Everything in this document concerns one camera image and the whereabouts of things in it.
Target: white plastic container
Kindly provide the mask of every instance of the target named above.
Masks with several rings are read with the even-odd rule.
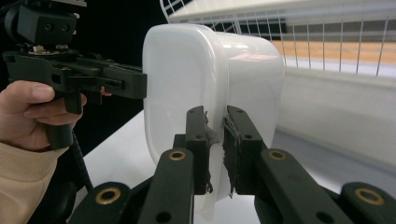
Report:
[[[262,38],[215,33],[201,25],[166,24],[151,28],[146,35],[143,72],[148,74],[145,130],[154,162],[172,148],[175,134],[186,132],[186,113],[193,107],[204,106],[209,128],[220,136],[220,143],[210,149],[214,192],[195,197],[195,211],[211,210],[230,191],[221,146],[226,106],[247,111],[265,144],[271,146],[283,61]]]

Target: beige sleeve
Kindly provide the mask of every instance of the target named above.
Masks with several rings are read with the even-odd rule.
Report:
[[[26,223],[66,148],[32,152],[0,143],[0,223]]]

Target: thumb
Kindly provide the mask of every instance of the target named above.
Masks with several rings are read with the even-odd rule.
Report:
[[[0,111],[9,114],[20,113],[31,104],[49,102],[54,96],[54,89],[46,84],[15,81],[0,92]]]

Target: human hand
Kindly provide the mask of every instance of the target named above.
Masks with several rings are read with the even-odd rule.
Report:
[[[0,92],[0,142],[31,151],[50,145],[46,124],[74,126],[82,115],[65,110],[64,99],[51,101],[51,86],[29,81],[15,81]],[[81,94],[82,104],[87,99]]]

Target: white surface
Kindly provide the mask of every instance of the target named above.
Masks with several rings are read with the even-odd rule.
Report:
[[[396,79],[287,68],[277,128],[396,175]]]
[[[219,187],[219,179],[226,176],[219,162],[226,105],[243,107],[271,145],[284,76],[281,57],[262,38],[215,33],[201,25],[168,24],[148,31],[143,72],[148,74],[145,130],[155,162],[172,148],[175,134],[185,133],[186,113],[191,108],[203,105],[207,125],[220,135],[220,143],[210,150],[215,192],[195,198],[195,210],[208,209],[218,193],[226,192]]]
[[[137,114],[84,157],[94,186],[115,181],[133,188],[154,175],[143,117]]]
[[[339,192],[341,186],[351,181],[363,181],[384,189],[396,197],[396,176],[371,167],[359,160],[345,157],[325,147],[304,139],[276,132],[274,147],[283,148],[308,169],[324,187]],[[143,112],[140,112],[85,158],[95,186],[116,181],[130,188],[154,174],[154,163],[149,155],[144,135]],[[228,180],[223,185],[229,186]],[[213,219],[195,214],[195,224],[256,224],[260,223],[253,197],[234,195],[216,202]]]

